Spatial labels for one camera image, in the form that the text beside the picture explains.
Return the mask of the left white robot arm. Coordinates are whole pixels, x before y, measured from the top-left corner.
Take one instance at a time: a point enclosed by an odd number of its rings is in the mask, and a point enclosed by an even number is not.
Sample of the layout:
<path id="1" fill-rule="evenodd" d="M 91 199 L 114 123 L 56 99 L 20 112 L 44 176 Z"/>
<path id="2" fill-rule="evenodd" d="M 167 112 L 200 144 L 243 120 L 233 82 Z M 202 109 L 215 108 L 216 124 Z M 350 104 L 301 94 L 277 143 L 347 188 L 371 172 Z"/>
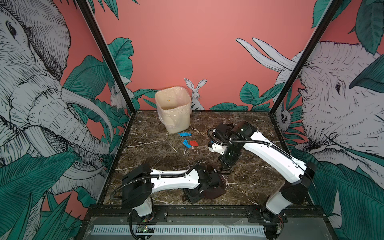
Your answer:
<path id="1" fill-rule="evenodd" d="M 154 204 L 151 194 L 181 189 L 183 201 L 195 204 L 202 199 L 213 200 L 226 193 L 224 178 L 219 171 L 195 164 L 187 170 L 162 171 L 143 164 L 124 176 L 121 189 L 122 207 L 134 209 L 140 217 L 152 215 Z"/>

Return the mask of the red paper scrap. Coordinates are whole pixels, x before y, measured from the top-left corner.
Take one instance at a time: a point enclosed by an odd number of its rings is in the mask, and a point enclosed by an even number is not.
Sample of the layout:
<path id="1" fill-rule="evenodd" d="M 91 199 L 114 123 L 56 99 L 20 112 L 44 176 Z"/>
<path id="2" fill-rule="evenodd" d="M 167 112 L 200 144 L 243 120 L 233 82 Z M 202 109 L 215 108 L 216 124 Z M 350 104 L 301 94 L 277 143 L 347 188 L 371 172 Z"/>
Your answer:
<path id="1" fill-rule="evenodd" d="M 190 145 L 191 145 L 192 147 L 198 147 L 198 146 L 199 146 L 199 144 L 198 144 L 197 141 L 190 141 Z"/>

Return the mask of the dark brown dustpan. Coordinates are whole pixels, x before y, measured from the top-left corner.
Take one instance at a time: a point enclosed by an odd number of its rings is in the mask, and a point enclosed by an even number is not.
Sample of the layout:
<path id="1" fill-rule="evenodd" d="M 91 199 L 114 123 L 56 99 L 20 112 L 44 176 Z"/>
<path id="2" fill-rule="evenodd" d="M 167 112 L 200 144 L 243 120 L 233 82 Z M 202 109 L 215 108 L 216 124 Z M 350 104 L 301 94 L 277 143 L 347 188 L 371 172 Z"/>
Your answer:
<path id="1" fill-rule="evenodd" d="M 214 165 L 207 165 L 207 171 L 211 178 L 211 183 L 207 190 L 203 192 L 204 199 L 213 200 L 226 193 L 226 185 L 223 177 L 225 170 L 219 170 Z"/>

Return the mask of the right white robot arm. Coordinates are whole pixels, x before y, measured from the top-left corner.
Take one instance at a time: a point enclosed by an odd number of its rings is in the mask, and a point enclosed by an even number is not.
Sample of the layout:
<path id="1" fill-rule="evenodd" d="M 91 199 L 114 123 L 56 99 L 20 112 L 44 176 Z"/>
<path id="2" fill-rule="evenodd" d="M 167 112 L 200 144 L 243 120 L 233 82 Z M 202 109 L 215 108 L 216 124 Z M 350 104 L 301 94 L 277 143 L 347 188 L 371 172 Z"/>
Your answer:
<path id="1" fill-rule="evenodd" d="M 286 153 L 245 121 L 236 126 L 220 124 L 214 129 L 213 135 L 221 141 L 221 146 L 226 147 L 219 159 L 227 167 L 236 163 L 244 149 L 264 160 L 283 176 L 285 184 L 265 203 L 269 213 L 278 215 L 292 204 L 303 203 L 317 170 L 314 163 L 306 164 Z"/>

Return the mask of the blue paper scrap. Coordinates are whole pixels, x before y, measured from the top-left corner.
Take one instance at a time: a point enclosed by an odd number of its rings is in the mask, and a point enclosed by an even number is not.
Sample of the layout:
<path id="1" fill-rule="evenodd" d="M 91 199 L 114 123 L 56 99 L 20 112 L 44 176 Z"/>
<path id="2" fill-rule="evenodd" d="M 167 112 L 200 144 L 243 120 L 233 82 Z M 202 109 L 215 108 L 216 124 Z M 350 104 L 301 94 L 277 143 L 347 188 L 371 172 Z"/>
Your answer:
<path id="1" fill-rule="evenodd" d="M 191 134 L 191 133 L 179 133 L 179 135 L 180 135 L 181 137 L 189 137 L 189 136 L 191 136 L 192 134 Z"/>
<path id="2" fill-rule="evenodd" d="M 188 140 L 184 140 L 183 141 L 183 145 L 186 147 L 186 148 L 188 148 L 188 149 L 190 149 L 192 146 L 190 145 L 190 143 L 189 143 L 189 141 Z"/>

